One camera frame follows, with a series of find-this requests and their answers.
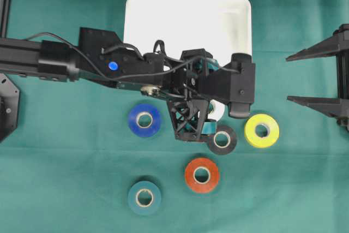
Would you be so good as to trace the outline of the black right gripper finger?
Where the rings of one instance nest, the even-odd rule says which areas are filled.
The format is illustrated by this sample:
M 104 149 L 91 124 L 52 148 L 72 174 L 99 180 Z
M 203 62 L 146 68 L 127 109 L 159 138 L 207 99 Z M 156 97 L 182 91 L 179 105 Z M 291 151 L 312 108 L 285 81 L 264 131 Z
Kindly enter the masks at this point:
M 293 55 L 290 55 L 286 58 L 287 62 L 297 61 L 302 59 L 311 59 L 311 58 L 323 58 L 323 57 L 333 57 L 340 51 L 340 37 L 334 35 L 330 38 L 327 38 L 320 43 L 303 49 Z
M 309 107 L 328 117 L 340 117 L 341 99 L 288 96 L 287 100 Z

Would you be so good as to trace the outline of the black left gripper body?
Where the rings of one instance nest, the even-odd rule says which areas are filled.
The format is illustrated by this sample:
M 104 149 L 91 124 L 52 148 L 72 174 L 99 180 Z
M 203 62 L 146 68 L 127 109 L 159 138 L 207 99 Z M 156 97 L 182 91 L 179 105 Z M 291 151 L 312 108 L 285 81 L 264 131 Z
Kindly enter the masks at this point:
M 200 82 L 218 70 L 218 62 L 205 49 L 186 50 L 180 59 L 164 56 L 164 65 L 170 69 L 160 75 L 161 85 L 148 85 L 141 88 L 143 95 L 163 100 L 208 99 L 198 91 Z

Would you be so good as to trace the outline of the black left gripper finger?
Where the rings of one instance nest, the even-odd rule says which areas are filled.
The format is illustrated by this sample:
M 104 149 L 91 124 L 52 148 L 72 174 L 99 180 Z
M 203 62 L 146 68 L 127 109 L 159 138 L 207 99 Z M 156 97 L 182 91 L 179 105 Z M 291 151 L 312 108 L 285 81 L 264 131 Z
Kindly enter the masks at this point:
M 174 136 L 177 140 L 206 142 L 209 135 L 202 135 L 203 124 L 208 118 L 209 102 L 203 99 L 167 101 Z
M 202 135 L 212 135 L 217 131 L 217 121 L 216 120 L 206 120 L 203 124 L 201 134 Z

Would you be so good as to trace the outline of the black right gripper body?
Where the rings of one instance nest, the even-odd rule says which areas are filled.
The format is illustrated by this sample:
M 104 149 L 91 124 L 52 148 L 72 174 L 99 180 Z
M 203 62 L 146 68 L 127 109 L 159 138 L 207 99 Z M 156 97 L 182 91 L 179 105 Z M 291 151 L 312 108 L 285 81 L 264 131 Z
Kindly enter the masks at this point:
M 348 24 L 342 24 L 334 33 L 337 37 L 336 50 L 332 55 L 336 57 L 338 98 L 332 109 L 331 116 L 336 118 L 337 124 L 348 131 Z

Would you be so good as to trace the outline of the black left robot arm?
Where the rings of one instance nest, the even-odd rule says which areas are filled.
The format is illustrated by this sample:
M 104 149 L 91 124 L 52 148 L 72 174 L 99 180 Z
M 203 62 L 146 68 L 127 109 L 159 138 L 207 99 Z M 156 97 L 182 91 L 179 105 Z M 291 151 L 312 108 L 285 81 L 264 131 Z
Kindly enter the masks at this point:
M 79 43 L 43 32 L 26 39 L 1 39 L 1 72 L 49 81 L 88 80 L 114 89 L 139 91 L 166 101 L 176 139 L 206 142 L 217 131 L 208 116 L 219 72 L 204 49 L 171 58 L 162 40 L 141 53 L 113 31 L 81 28 Z

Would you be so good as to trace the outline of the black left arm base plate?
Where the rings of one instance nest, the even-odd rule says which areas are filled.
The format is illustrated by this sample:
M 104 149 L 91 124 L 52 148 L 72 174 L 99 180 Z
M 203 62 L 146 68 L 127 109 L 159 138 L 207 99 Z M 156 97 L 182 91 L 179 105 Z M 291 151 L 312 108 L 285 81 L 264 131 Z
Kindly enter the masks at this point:
M 1 74 L 1 142 L 16 128 L 19 114 L 20 90 L 5 75 Z

